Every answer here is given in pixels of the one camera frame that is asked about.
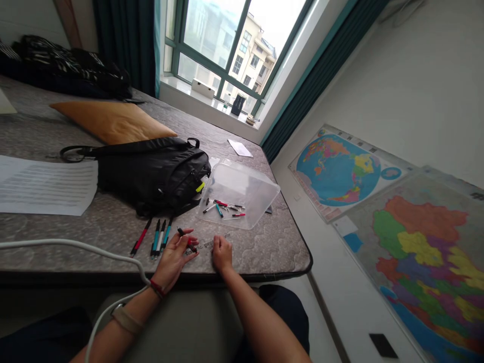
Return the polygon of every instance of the gray mattress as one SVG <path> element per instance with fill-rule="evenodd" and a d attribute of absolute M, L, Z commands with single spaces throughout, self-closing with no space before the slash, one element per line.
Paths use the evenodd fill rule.
<path fill-rule="evenodd" d="M 3 76 L 0 76 L 0 87 L 18 111 L 18 114 L 0 115 L 0 154 L 61 162 L 58 152 L 65 146 L 102 145 L 68 118 L 48 107 L 56 102 L 82 101 L 86 98 L 41 90 Z M 139 106 L 154 119 L 177 132 L 180 138 L 198 138 L 200 148 L 210 157 L 228 158 L 242 163 L 263 172 L 275 182 L 260 146 L 137 90 L 134 90 L 134 98 L 146 101 Z M 227 138 L 241 141 L 254 158 L 238 156 Z M 201 221 L 195 217 L 196 209 L 176 218 L 174 226 L 193 227 L 194 234 L 201 241 L 200 255 L 184 267 L 182 277 L 209 281 L 210 277 L 216 276 L 211 263 L 210 246 L 215 234 L 225 235 L 232 242 L 234 268 L 248 280 L 274 280 L 307 273 L 312 265 L 312 257 L 281 194 L 272 203 L 272 208 L 273 214 L 264 214 L 252 230 Z M 98 191 L 81 217 L 0 214 L 0 241 L 69 238 L 127 256 L 145 223 L 136 217 L 133 208 L 110 194 Z M 147 272 L 153 272 L 156 268 L 156 262 L 149 258 L 154 230 L 152 224 L 136 255 Z M 83 276 L 114 276 L 134 275 L 135 271 L 132 264 L 63 246 L 0 252 L 0 272 L 9 276 L 22 272 L 38 272 L 49 276 L 64 273 L 68 277 L 76 273 Z"/>

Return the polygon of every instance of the dark pants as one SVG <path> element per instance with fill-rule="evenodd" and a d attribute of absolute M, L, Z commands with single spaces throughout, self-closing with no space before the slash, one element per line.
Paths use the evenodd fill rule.
<path fill-rule="evenodd" d="M 309 354 L 308 316 L 296 294 L 281 286 L 263 285 L 260 297 L 286 322 Z M 0 339 L 0 362 L 68 362 L 87 344 L 91 329 L 84 309 L 68 309 Z M 253 361 L 254 352 L 244 336 L 233 362 Z"/>
<path fill-rule="evenodd" d="M 309 320 L 297 295 L 282 286 L 262 285 L 259 296 L 284 320 L 306 353 L 309 354 Z M 249 341 L 244 335 L 233 363 L 256 361 Z"/>

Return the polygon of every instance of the sky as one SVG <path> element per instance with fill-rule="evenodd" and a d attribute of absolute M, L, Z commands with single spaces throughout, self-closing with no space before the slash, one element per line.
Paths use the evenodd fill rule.
<path fill-rule="evenodd" d="M 279 54 L 286 43 L 305 0 L 252 0 L 249 13 L 261 25 L 266 39 Z"/>

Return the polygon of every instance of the transparent plastic box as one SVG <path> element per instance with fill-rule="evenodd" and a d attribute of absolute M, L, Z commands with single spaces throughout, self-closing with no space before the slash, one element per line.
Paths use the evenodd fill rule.
<path fill-rule="evenodd" d="M 205 184 L 197 217 L 230 227 L 252 229 L 277 197 L 280 190 L 279 185 L 273 183 L 260 171 L 224 159 L 213 167 L 212 174 Z M 206 205 L 207 198 L 210 199 L 208 205 Z M 229 211 L 220 209 L 223 218 L 220 217 L 217 207 L 213 207 L 206 213 L 203 213 L 205 209 L 213 206 L 214 199 L 244 206 L 245 209 L 242 209 L 242 212 L 232 209 L 229 209 Z M 246 215 L 240 217 L 240 219 L 228 219 L 236 218 L 232 217 L 232 214 L 240 213 L 245 213 Z"/>

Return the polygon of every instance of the colorful map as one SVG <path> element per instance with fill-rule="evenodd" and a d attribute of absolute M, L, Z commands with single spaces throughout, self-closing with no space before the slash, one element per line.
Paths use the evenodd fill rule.
<path fill-rule="evenodd" d="M 289 168 L 325 220 L 337 217 L 406 173 L 325 129 Z"/>
<path fill-rule="evenodd" d="M 343 238 L 431 361 L 481 362 L 484 204 L 442 175 L 428 168 L 352 209 Z"/>

